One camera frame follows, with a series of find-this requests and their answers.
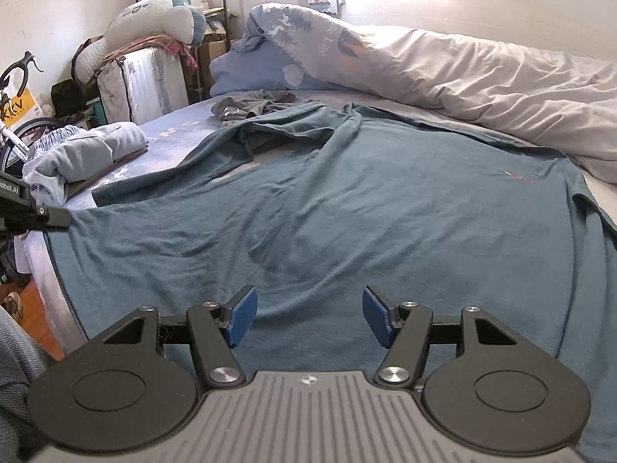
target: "metal screw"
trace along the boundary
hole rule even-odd
[[[240,379],[240,371],[233,367],[217,367],[210,371],[210,379],[217,383],[233,383]]]
[[[379,371],[379,377],[386,383],[403,383],[409,379],[409,371],[402,367],[391,365]]]

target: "gray ribbed plate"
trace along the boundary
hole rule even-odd
[[[577,463],[572,449],[535,458],[472,451],[433,427],[408,392],[377,388],[362,372],[258,372],[211,392],[183,430],[127,455],[46,448],[34,463]]]

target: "red embroidered logo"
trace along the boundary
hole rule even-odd
[[[523,177],[523,176],[517,176],[516,174],[508,172],[507,170],[504,170],[504,172],[508,174],[508,176],[514,177],[514,179],[520,179],[521,181],[528,182],[529,184],[538,184],[537,182],[532,181],[531,179],[527,179],[526,177]]]

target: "plush toy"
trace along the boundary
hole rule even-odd
[[[206,18],[190,0],[141,0],[124,9],[109,24],[103,38],[88,45],[75,59],[75,75],[86,85],[103,66],[103,57],[127,43],[158,33],[193,47],[206,33]]]

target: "light gray pants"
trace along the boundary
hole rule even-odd
[[[41,447],[26,408],[30,385],[55,360],[0,308],[0,461],[28,461]]]

